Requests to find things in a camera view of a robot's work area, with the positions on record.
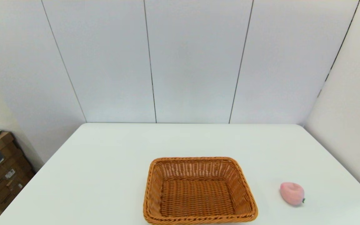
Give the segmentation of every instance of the label on box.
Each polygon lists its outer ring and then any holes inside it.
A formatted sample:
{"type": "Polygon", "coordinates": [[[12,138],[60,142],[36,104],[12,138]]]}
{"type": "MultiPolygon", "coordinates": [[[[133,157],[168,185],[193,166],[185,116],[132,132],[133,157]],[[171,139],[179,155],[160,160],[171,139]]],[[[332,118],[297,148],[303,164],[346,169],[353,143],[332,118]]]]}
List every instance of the label on box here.
{"type": "Polygon", "coordinates": [[[14,170],[14,169],[11,169],[9,172],[7,172],[7,173],[5,174],[5,177],[6,177],[7,179],[9,179],[9,178],[11,178],[14,174],[15,174],[15,170],[14,170]]]}

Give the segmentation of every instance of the wicker basket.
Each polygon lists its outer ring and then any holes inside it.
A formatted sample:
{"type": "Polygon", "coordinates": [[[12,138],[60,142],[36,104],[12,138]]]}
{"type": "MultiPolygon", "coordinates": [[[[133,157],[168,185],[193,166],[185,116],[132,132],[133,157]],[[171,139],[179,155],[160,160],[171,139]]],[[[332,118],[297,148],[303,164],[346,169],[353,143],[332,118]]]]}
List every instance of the wicker basket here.
{"type": "Polygon", "coordinates": [[[151,163],[144,198],[144,218],[151,224],[248,222],[257,215],[232,158],[157,158],[151,163]]]}

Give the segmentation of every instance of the basket bottom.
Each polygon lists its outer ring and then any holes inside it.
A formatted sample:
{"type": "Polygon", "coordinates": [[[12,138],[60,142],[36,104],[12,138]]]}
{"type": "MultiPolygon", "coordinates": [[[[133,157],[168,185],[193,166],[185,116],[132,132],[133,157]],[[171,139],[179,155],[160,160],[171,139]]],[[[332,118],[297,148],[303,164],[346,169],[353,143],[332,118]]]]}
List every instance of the basket bottom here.
{"type": "Polygon", "coordinates": [[[166,180],[162,185],[163,217],[233,215],[226,181],[166,180]]]}

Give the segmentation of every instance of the stack of cardboard boxes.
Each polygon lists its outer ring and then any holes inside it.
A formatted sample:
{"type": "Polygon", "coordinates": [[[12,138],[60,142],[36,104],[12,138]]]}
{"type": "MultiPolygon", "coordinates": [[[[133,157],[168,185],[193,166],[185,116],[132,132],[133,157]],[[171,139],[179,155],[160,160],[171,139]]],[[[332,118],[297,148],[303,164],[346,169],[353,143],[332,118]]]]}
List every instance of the stack of cardboard boxes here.
{"type": "Polygon", "coordinates": [[[0,134],[0,215],[34,176],[9,132],[0,134]]]}

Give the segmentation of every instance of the toy peach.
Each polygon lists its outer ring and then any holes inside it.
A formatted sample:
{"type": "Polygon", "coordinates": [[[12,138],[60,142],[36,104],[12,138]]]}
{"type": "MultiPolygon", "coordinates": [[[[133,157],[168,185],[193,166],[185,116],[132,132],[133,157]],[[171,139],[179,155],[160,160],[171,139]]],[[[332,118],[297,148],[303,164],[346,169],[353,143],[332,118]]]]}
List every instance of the toy peach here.
{"type": "Polygon", "coordinates": [[[304,189],[299,184],[285,182],[280,185],[280,194],[291,205],[299,205],[305,201],[304,189]]]}

